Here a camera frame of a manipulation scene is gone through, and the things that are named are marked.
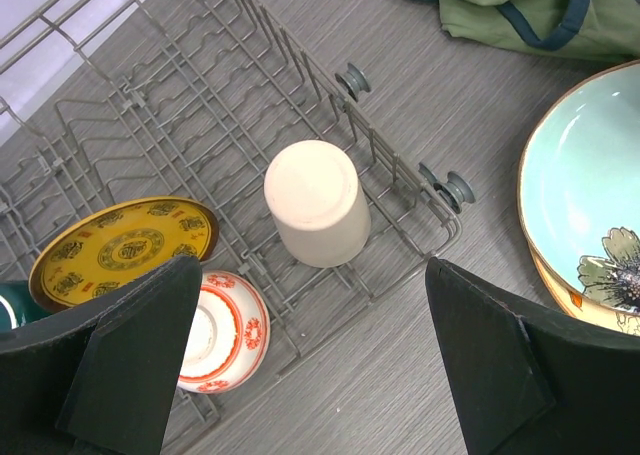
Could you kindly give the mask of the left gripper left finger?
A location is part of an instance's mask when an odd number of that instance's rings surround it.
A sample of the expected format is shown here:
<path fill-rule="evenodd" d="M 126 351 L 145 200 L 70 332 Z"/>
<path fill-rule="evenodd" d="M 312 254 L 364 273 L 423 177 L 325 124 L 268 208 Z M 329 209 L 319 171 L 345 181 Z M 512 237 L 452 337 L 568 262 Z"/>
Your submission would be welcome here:
<path fill-rule="evenodd" d="M 177 256 L 1 336 L 4 454 L 157 454 L 202 269 Z"/>

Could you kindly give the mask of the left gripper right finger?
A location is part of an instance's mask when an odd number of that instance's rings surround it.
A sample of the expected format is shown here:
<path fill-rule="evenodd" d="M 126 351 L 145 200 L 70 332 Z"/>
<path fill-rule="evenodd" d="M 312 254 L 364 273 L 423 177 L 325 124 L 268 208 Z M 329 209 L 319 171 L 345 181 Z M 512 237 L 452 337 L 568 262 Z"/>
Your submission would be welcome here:
<path fill-rule="evenodd" d="M 425 285 L 468 453 L 638 453 L 638 337 L 436 257 Z"/>

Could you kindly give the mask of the cream bird plate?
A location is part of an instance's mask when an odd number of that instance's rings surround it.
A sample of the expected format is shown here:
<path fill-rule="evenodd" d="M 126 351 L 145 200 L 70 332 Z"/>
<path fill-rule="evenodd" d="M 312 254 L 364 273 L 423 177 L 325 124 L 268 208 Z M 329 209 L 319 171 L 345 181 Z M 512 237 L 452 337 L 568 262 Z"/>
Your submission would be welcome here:
<path fill-rule="evenodd" d="M 615 311 L 598 305 L 573 289 L 566 289 L 545 266 L 532 246 L 529 246 L 534 265 L 557 305 L 571 317 L 627 335 L 639 336 L 639 316 Z"/>

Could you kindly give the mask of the yellow patterned small plate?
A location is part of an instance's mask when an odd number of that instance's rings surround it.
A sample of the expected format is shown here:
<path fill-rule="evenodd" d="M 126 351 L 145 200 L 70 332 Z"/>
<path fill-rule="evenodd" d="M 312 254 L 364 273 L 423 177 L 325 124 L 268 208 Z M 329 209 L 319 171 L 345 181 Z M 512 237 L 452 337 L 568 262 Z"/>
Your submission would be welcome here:
<path fill-rule="evenodd" d="M 33 299 L 59 312 L 107 294 L 167 260 L 212 254 L 219 222 L 204 204 L 176 196 L 126 201 L 64 230 L 28 279 Z"/>

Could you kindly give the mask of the green flower plate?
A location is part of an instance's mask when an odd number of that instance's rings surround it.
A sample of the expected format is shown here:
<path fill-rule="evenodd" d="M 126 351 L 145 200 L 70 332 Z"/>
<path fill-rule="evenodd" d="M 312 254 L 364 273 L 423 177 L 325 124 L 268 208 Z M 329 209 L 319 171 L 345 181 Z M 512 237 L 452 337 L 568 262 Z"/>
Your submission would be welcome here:
<path fill-rule="evenodd" d="M 561 286 L 638 314 L 638 62 L 562 95 L 529 136 L 517 180 L 523 233 Z"/>

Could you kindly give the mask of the beige tumbler cup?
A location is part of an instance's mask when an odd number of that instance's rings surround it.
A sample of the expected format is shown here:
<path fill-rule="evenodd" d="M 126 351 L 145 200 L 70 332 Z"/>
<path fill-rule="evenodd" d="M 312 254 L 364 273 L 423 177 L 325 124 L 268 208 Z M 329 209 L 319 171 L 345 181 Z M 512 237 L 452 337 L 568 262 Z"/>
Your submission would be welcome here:
<path fill-rule="evenodd" d="M 267 169 L 264 197 L 286 250 L 306 265 L 343 265 L 369 238 L 370 209 L 356 167 L 329 142 L 281 150 Z"/>

